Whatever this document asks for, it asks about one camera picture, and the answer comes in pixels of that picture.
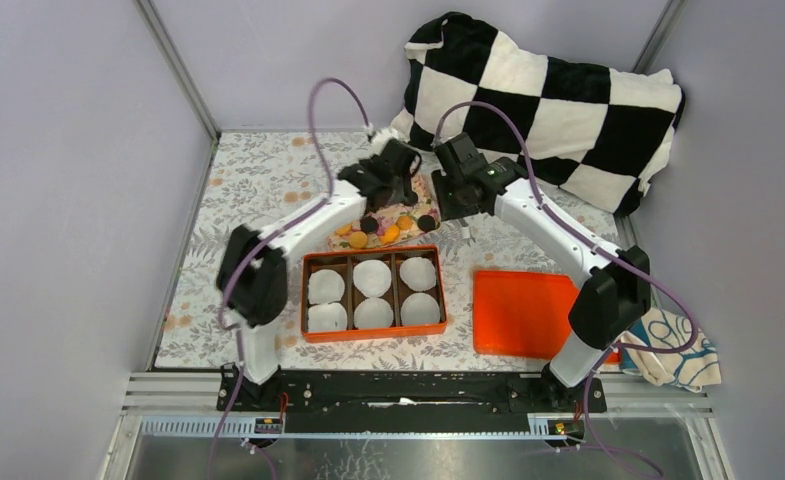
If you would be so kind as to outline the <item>floral cookie tray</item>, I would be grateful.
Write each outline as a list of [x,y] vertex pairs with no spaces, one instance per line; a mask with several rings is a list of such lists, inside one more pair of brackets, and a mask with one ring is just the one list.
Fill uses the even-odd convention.
[[[398,204],[385,207],[367,215],[378,220],[379,229],[375,234],[368,235],[369,241],[366,248],[353,249],[348,244],[348,236],[354,231],[360,231],[359,221],[362,219],[361,218],[350,224],[341,226],[332,233],[326,240],[328,249],[330,251],[373,250],[388,248],[402,242],[413,240],[427,234],[420,231],[416,224],[417,219],[425,214],[432,215],[436,219],[437,228],[435,230],[437,230],[440,226],[440,214],[438,202],[434,198],[434,192],[430,185],[429,178],[424,174],[417,174],[412,180],[412,187],[414,193],[418,197],[418,201],[413,206]],[[400,236],[397,242],[393,244],[383,244],[380,236],[390,225],[397,225],[399,227]]]

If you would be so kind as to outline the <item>orange box lid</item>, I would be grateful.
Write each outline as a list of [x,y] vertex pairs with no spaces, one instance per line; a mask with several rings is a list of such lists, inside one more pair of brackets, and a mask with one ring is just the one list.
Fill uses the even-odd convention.
[[473,347],[483,355],[550,360],[570,334],[578,288],[566,275],[479,270],[474,273]]

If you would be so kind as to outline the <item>orange cookie box base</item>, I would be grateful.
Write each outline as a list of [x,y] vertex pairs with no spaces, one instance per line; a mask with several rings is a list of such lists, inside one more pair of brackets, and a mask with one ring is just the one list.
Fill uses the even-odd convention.
[[446,327],[434,245],[304,257],[300,330],[310,343],[438,335]]

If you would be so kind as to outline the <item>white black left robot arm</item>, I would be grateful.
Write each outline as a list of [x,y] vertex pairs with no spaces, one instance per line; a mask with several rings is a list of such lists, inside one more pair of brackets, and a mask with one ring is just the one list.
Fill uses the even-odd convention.
[[261,229],[240,225],[231,232],[215,279],[222,294],[217,317],[229,319],[236,333],[239,395],[250,408],[264,411],[277,401],[275,322],[289,298],[292,263],[335,229],[415,200],[412,179],[421,162],[396,131],[381,129],[369,137],[368,156],[339,171],[325,168],[328,192],[319,200]]

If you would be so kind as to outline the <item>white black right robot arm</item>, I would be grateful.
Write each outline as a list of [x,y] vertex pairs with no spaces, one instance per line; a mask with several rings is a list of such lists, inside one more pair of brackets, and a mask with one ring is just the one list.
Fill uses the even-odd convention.
[[580,383],[615,341],[650,309],[648,255],[592,234],[507,157],[488,161],[466,134],[434,148],[432,182],[444,220],[488,214],[513,226],[556,261],[578,289],[570,333],[544,369],[543,402],[565,412],[581,398]]

